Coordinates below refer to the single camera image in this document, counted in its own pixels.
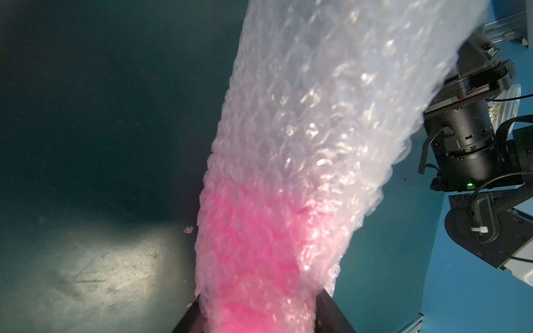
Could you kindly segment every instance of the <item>scratched surface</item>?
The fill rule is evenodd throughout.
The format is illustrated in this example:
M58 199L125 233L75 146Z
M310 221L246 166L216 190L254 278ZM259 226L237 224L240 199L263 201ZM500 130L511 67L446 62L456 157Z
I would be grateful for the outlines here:
M0 332L167 333L246 0L0 2ZM344 256L360 333L420 310L443 196L419 147Z
M194 299L191 222L54 189L2 198L2 332L170 332Z

